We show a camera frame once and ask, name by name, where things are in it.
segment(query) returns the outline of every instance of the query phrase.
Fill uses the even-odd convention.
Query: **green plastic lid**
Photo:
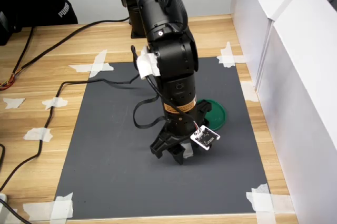
[[[212,110],[206,114],[206,119],[210,122],[209,129],[213,131],[219,130],[227,119],[225,108],[214,100],[206,99],[206,101],[212,104]]]

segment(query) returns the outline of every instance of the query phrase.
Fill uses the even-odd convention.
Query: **wooden table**
[[[231,17],[211,16],[190,18],[199,57],[220,55],[220,49],[231,42],[234,55],[242,55]],[[80,25],[38,27],[23,59],[28,62]],[[14,34],[6,46],[0,47],[0,81],[7,79],[26,43],[30,28]],[[106,62],[130,62],[130,46],[139,52],[145,39],[130,39],[128,23],[104,23],[93,26],[55,50],[20,74],[15,84],[0,92],[0,142],[6,146],[6,157],[0,173],[0,183],[24,159],[37,152],[38,141],[23,140],[31,128],[43,127],[49,115],[42,101],[52,99],[60,84],[67,80],[87,80],[89,73],[76,73],[70,64],[93,63],[94,57],[107,49]],[[240,81],[250,81],[246,64],[237,64]],[[61,97],[68,105],[56,108],[49,128],[53,138],[44,142],[41,156],[22,166],[2,193],[9,204],[23,217],[23,204],[53,201],[69,143],[75,127],[85,84],[64,88]],[[5,110],[3,98],[26,98],[18,109]],[[272,194],[289,194],[272,139],[259,102],[246,101],[255,138]],[[276,215],[278,223],[297,223],[295,215]],[[256,223],[255,214],[161,217],[120,220],[70,221],[76,223]]]

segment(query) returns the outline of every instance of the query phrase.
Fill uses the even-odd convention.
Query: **wire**
[[[75,85],[75,84],[84,84],[84,83],[96,83],[96,82],[105,82],[108,84],[131,84],[133,81],[135,81],[137,78],[139,77],[139,74],[137,74],[135,77],[133,77],[131,80],[129,81],[124,81],[124,82],[114,82],[114,81],[110,81],[104,78],[99,78],[99,79],[93,79],[93,80],[86,80],[86,81],[66,81],[63,82],[60,87],[58,88],[58,91],[56,93],[56,97],[59,97],[62,88],[65,84],[69,84],[69,85]],[[52,116],[53,116],[53,111],[54,111],[54,106],[51,107],[50,112],[49,112],[49,117],[45,123],[45,128],[47,128],[51,122]],[[42,140],[39,140],[39,145],[38,145],[38,150],[37,153],[35,155],[33,155],[32,157],[29,157],[28,159],[24,160],[23,162],[21,162],[18,166],[15,167],[15,169],[10,173],[10,175],[7,177],[7,179],[5,180],[5,182],[3,183],[3,185],[0,188],[0,192],[5,188],[5,186],[8,184],[8,182],[10,181],[10,179],[12,178],[12,176],[14,175],[14,173],[25,163],[33,160],[34,158],[38,157],[41,154],[41,150],[42,150]],[[3,159],[5,157],[5,146],[3,146],[2,144],[0,144],[0,146],[3,148],[2,150],[2,155],[0,158],[0,163],[3,162]],[[17,214],[13,208],[11,208],[5,201],[3,201],[2,199],[0,199],[0,203],[2,203],[16,218],[18,218],[20,221],[22,221],[23,223],[27,223],[27,224],[31,224],[29,221],[25,220],[23,217],[21,217],[19,214]]]
[[[149,104],[149,103],[153,103],[155,101],[157,101],[159,98],[159,95],[157,94],[154,98],[151,98],[151,99],[146,99],[146,100],[143,100],[141,102],[139,102],[135,108],[133,109],[133,123],[135,124],[135,126],[139,129],[148,129],[148,128],[151,128],[153,127],[154,125],[156,125],[158,122],[160,121],[163,121],[163,120],[166,120],[168,121],[168,118],[166,118],[165,116],[160,116],[158,117],[157,119],[155,119],[152,123],[150,124],[147,124],[147,125],[139,125],[137,122],[136,122],[136,118],[135,118],[135,114],[136,114],[136,111],[137,109],[142,106],[143,104]]]
[[[47,50],[43,51],[41,54],[39,54],[37,57],[33,58],[31,61],[29,61],[26,64],[24,64],[20,69],[17,69],[18,66],[19,66],[19,64],[20,64],[20,62],[21,62],[21,60],[22,60],[22,58],[23,58],[23,56],[24,56],[24,54],[26,53],[28,45],[29,45],[29,43],[30,43],[30,41],[32,39],[33,31],[34,31],[34,27],[32,27],[31,32],[30,32],[29,37],[28,37],[28,40],[26,42],[26,45],[25,45],[25,47],[24,47],[24,49],[22,51],[21,56],[19,57],[19,60],[17,61],[16,65],[15,65],[15,67],[13,69],[12,75],[11,75],[11,77],[6,82],[0,84],[0,91],[6,90],[9,87],[11,87],[14,84],[16,77],[18,76],[18,74],[23,69],[29,67],[30,65],[32,65],[33,63],[35,63],[36,61],[38,61],[39,59],[41,59],[44,55],[46,55],[50,51],[54,50],[55,48],[57,48],[58,46],[60,46],[61,44],[63,44],[64,42],[66,42],[67,40],[69,40],[70,38],[72,38],[73,36],[75,36],[76,34],[80,33],[81,31],[86,30],[89,27],[97,25],[97,24],[100,24],[100,23],[105,23],[105,22],[123,22],[123,21],[128,20],[129,18],[130,17],[127,17],[127,18],[124,18],[122,20],[100,20],[100,21],[96,21],[96,22],[92,22],[90,24],[84,25],[81,28],[73,31],[71,34],[69,34],[67,37],[63,38],[62,40],[60,40],[55,45],[53,45],[50,48],[48,48]]]
[[[19,67],[20,62],[21,62],[23,56],[25,55],[25,53],[26,53],[26,51],[28,49],[28,46],[29,46],[29,44],[31,42],[31,39],[33,37],[33,32],[34,32],[34,26],[32,26],[32,28],[31,28],[31,31],[29,33],[29,37],[27,39],[26,45],[23,48],[23,51],[22,51],[19,59],[16,62],[16,65],[15,65],[13,71],[12,71],[11,77],[7,81],[5,81],[4,83],[0,84],[0,91],[3,91],[3,90],[5,90],[5,89],[7,89],[7,88],[9,88],[9,87],[11,87],[13,85],[13,83],[14,83],[14,76],[15,76],[16,70]]]
[[[0,143],[0,147],[2,148],[1,157],[0,157],[0,170],[1,170],[2,164],[4,162],[4,158],[5,158],[6,148],[1,143]]]
[[[21,217],[17,212],[15,212],[14,209],[11,208],[4,200],[0,199],[0,203],[3,204],[5,208],[7,208],[16,218],[18,218],[24,224],[32,224],[28,220],[25,220],[23,217]]]
[[[56,97],[59,97],[61,90],[63,88],[63,86],[65,84],[69,84],[69,85],[74,85],[74,84],[84,84],[84,83],[95,83],[95,82],[105,82],[108,84],[131,84],[134,80],[136,80],[139,77],[139,74],[136,75],[135,77],[133,77],[130,81],[125,81],[125,82],[113,82],[104,78],[100,78],[100,79],[93,79],[93,80],[86,80],[86,81],[66,81],[63,82],[60,85],[60,88],[58,89],[57,93],[56,93]],[[51,107],[50,112],[49,112],[49,117],[45,123],[45,128],[48,128],[50,121],[52,119],[53,116],[53,111],[54,111],[54,106]],[[38,157],[41,154],[41,150],[42,150],[42,139],[39,140],[39,145],[38,145],[38,150],[37,153],[35,155],[33,155],[32,157],[29,157],[28,159],[24,160],[23,162],[21,162],[18,166],[16,166],[14,168],[14,170],[10,173],[10,175],[7,177],[7,179],[5,180],[5,182],[3,183],[3,185],[0,187],[0,192],[5,188],[5,186],[7,185],[7,183],[10,181],[10,179],[12,178],[12,176],[14,175],[14,173],[25,163],[33,160],[34,158]]]
[[[137,69],[137,67],[136,67],[136,61],[137,61],[137,58],[138,58],[138,55],[137,55],[137,53],[136,53],[136,48],[132,45],[131,46],[131,52],[132,52],[132,54],[133,54],[133,63],[134,63],[134,65],[135,65],[135,68]],[[161,93],[160,93],[160,91],[158,90],[158,88],[156,87],[156,85],[152,82],[152,80],[150,79],[150,77],[149,76],[146,76],[145,77],[146,78],[146,80],[148,81],[148,83],[150,84],[150,86],[152,87],[152,89],[157,93],[157,95],[158,96],[160,96],[164,101],[165,101],[165,103],[167,103],[167,104],[169,104],[171,107],[173,107],[173,109],[175,109],[180,115],[182,115],[182,116],[186,116],[187,118],[189,118],[190,120],[192,120],[193,121],[193,123],[194,123],[194,126],[195,126],[195,129],[196,130],[200,130],[200,128],[199,128],[199,126],[198,126],[198,124],[195,122],[195,120],[194,120],[194,118],[191,116],[191,115],[189,115],[189,114],[187,114],[187,113],[184,113],[182,110],[180,110],[176,105],[174,105],[169,99],[167,99],[166,97],[164,97]],[[142,104],[140,104],[140,103],[138,103],[137,104],[137,109],[139,108],[139,106],[141,106],[142,104],[144,104],[144,103],[142,103]]]

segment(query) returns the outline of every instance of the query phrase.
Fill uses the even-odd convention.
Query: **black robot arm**
[[[195,124],[207,124],[205,115],[211,110],[206,101],[196,104],[194,72],[198,71],[198,56],[185,6],[182,0],[122,3],[129,11],[132,37],[147,38],[148,50],[155,54],[160,71],[155,80],[168,121],[150,146],[151,151],[160,158],[168,150],[182,164],[184,148],[179,143],[195,132]]]

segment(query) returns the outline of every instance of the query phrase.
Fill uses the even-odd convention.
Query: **masking tape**
[[[14,108],[18,108],[23,103],[23,101],[25,101],[25,99],[4,98],[4,101],[7,103],[7,106],[5,109],[14,109]]]
[[[4,224],[20,224],[21,223],[21,221],[18,218],[16,218],[10,211],[5,209],[5,207],[3,210],[7,211],[7,218]]]
[[[42,102],[46,106],[46,110],[48,110],[50,107],[63,107],[68,104],[68,100],[64,100],[63,98],[53,98],[50,100],[45,100]]]
[[[50,224],[65,224],[73,216],[73,193],[65,197],[56,197],[55,201],[26,203],[23,209],[29,215],[29,221],[50,221]]]
[[[252,192],[246,192],[246,197],[256,212],[258,224],[276,224],[275,213],[295,213],[291,197],[269,194],[267,184],[252,188]]]
[[[96,76],[100,71],[114,70],[108,63],[104,63],[107,50],[101,51],[94,60],[93,64],[69,65],[78,73],[90,72],[89,78]]]
[[[180,145],[185,149],[184,153],[183,153],[183,158],[187,159],[189,157],[193,156],[193,149],[192,149],[192,145],[190,142],[188,143],[180,143]]]
[[[148,75],[160,76],[157,59],[154,54],[147,51],[146,45],[137,58],[137,68],[141,79],[145,79]]]
[[[221,55],[217,57],[219,64],[223,64],[224,67],[235,66],[236,63],[245,63],[243,55],[233,55],[231,43],[228,41],[224,49],[221,49]]]
[[[259,101],[252,81],[242,81],[241,89],[245,100],[250,100],[253,102]]]
[[[51,135],[51,130],[48,128],[32,128],[30,129],[25,136],[24,140],[43,140],[49,142],[53,136]]]

